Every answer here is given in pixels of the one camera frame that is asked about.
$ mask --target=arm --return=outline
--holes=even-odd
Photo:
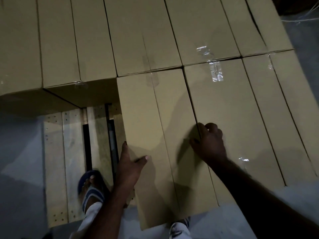
[[[110,199],[102,205],[84,238],[116,239],[118,237],[126,199],[134,189],[147,159],[148,156],[145,156],[136,162],[131,161],[126,142],[122,145],[116,181]]]
[[[318,238],[319,227],[291,209],[254,181],[226,156],[223,133],[216,124],[198,124],[201,141],[191,139],[194,151],[225,184],[257,238]]]

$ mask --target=person's right hand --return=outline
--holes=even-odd
[[[223,141],[223,132],[214,123],[205,126],[198,123],[201,141],[191,138],[189,143],[194,152],[208,165],[212,162],[226,159],[226,149]]]

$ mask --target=flip-flop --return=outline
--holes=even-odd
[[[98,190],[90,185],[90,187],[88,188],[88,190],[84,196],[83,202],[82,202],[82,211],[84,213],[85,213],[85,209],[86,209],[86,204],[91,196],[96,197],[99,201],[104,203],[105,197],[108,197],[110,194],[110,191],[106,187],[106,184],[104,183],[103,177],[98,170],[90,170],[90,171],[87,171],[84,175],[82,175],[82,177],[80,178],[79,183],[78,183],[78,194],[81,193],[82,187],[84,186],[85,181],[87,179],[90,179],[90,177],[92,175],[95,176],[95,180],[98,183],[102,184],[102,191],[100,191],[100,190]]]

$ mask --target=brown cardboard box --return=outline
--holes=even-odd
[[[118,76],[180,67],[164,0],[105,0]]]
[[[0,32],[1,110],[34,116],[75,109],[42,90],[36,0],[3,0]]]
[[[291,50],[272,0],[221,0],[242,56]]]
[[[284,181],[240,59],[185,67],[197,122],[223,131],[228,157],[270,190]],[[233,199],[211,171],[218,204]]]
[[[118,101],[103,0],[39,0],[43,85],[87,107]]]
[[[316,179],[270,57],[265,54],[243,61],[286,185]]]
[[[152,157],[135,186],[141,229],[216,207],[209,169],[189,146],[198,131],[182,70],[117,82],[131,159]]]
[[[166,0],[183,65],[240,56],[220,0]]]
[[[319,175],[317,101],[294,51],[274,53],[270,58],[308,157]]]

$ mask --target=gray floor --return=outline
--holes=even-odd
[[[295,20],[301,15],[285,17]],[[319,17],[319,9],[306,18]],[[309,84],[319,102],[319,20],[285,23]],[[65,239],[80,222],[47,228],[43,182],[41,118],[24,119],[0,112],[0,231],[3,239],[41,239],[51,232]],[[286,187],[276,194],[319,224],[319,181]],[[216,208],[191,218],[193,238],[255,238],[236,205]],[[137,210],[127,209],[119,238],[168,238],[168,229],[139,229]]]

